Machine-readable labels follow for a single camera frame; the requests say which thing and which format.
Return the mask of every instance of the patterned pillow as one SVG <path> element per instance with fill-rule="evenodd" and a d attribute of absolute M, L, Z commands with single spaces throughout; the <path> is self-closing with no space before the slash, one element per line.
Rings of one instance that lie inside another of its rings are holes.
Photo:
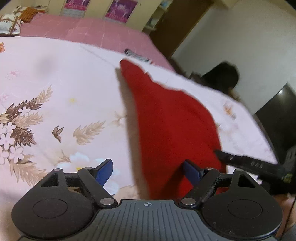
<path fill-rule="evenodd" d="M 16 35 L 20 33 L 21 20 L 13 14 L 0 16 L 0 35 Z"/>
<path fill-rule="evenodd" d="M 29 23 L 32 18 L 39 12 L 32 7 L 20 7 L 18 6 L 14 11 L 13 14 L 18 16 L 23 22 Z"/>

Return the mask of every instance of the brown wooden panel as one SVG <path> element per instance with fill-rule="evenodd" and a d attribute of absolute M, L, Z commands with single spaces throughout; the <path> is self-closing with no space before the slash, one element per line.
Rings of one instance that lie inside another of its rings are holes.
<path fill-rule="evenodd" d="M 168 11 L 150 34 L 155 46 L 169 58 L 212 5 L 211 0 L 173 0 Z"/>

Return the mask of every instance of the red fabric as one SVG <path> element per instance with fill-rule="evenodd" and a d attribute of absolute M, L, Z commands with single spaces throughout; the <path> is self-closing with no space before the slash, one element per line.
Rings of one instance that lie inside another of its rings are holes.
<path fill-rule="evenodd" d="M 127 60 L 120 65 L 136 102 L 142 169 L 150 198 L 181 198 L 190 191 L 192 185 L 181 167 L 185 159 L 225 172 L 213 152 L 221 147 L 209 111 L 184 92 L 152 82 L 137 65 Z"/>

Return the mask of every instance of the gray ribbed plate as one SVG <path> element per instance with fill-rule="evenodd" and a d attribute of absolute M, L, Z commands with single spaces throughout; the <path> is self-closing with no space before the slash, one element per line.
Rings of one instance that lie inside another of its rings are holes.
<path fill-rule="evenodd" d="M 30 241 L 22 237 L 21 241 Z M 227 241 L 212 232 L 193 210 L 172 200 L 123 200 L 113 209 L 99 211 L 85 229 L 64 241 Z"/>

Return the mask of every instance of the poster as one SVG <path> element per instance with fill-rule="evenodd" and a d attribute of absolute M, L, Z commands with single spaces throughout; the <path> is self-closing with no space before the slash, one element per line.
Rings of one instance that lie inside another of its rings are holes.
<path fill-rule="evenodd" d="M 62 16 L 83 18 L 90 0 L 66 0 Z"/>
<path fill-rule="evenodd" d="M 113 0 L 105 18 L 126 23 L 137 3 L 134 0 Z"/>

